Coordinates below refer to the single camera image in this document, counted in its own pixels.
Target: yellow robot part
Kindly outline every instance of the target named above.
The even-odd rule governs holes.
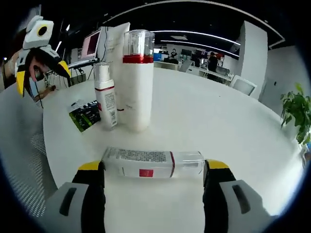
[[[207,161],[210,169],[229,168],[227,164],[220,162],[218,160],[207,159]]]
[[[98,166],[100,162],[101,161],[98,160],[98,161],[93,161],[90,163],[83,164],[81,167],[79,167],[78,170],[98,170]]]
[[[24,94],[24,80],[25,80],[25,71],[17,72],[16,83],[17,83],[17,91],[23,95]]]
[[[60,61],[59,64],[64,68],[64,70],[69,74],[69,76],[71,77],[71,72],[68,69],[67,63],[65,61]]]

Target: desk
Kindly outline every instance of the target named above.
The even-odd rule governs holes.
[[[223,84],[155,68],[151,125],[142,133],[131,133],[122,126],[105,132],[99,125],[80,133],[67,111],[78,99],[95,99],[92,81],[44,98],[44,140],[58,187],[71,181],[81,164],[100,159],[107,146],[198,150],[205,158],[227,163],[237,179],[245,180],[262,196],[264,207],[271,214],[280,212],[299,179],[294,173],[284,180],[296,157],[295,145],[280,129],[280,117],[257,100]],[[107,232],[203,232],[201,178],[114,180],[105,182],[106,211],[110,213],[105,223],[109,224],[109,220],[113,225]],[[119,226],[113,218],[125,222]]]
[[[154,62],[154,66],[156,68],[164,68],[164,69],[172,69],[172,70],[179,70],[178,64],[167,63],[167,62]]]
[[[225,79],[228,81],[232,80],[232,78],[230,78],[229,76],[222,75],[222,74],[219,74],[219,73],[216,73],[213,71],[209,71],[208,69],[198,68],[198,67],[194,67],[194,66],[190,66],[189,69],[191,69],[192,72],[187,72],[187,73],[198,75],[200,77],[204,77],[206,74],[212,74],[212,75],[215,75],[221,79]]]

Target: clear plastic bottle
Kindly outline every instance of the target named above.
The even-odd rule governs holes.
[[[101,124],[106,130],[112,130],[117,124],[115,85],[109,75],[108,63],[94,64],[94,87]]]
[[[141,151],[108,147],[102,158],[110,174],[147,178],[198,178],[205,165],[198,151]]]
[[[155,34],[134,30],[124,34],[122,97],[126,125],[140,132],[150,124]]]

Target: white robot part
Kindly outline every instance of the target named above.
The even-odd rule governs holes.
[[[34,17],[27,26],[29,30],[25,36],[23,49],[38,48],[47,46],[53,32],[53,21],[42,20],[43,17]]]

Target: white lotion bottle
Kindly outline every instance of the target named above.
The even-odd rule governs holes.
[[[94,88],[101,124],[106,130],[113,130],[117,124],[115,84],[109,75],[109,64],[94,64]]]
[[[124,34],[122,99],[127,127],[135,132],[150,124],[155,34],[134,30]]]

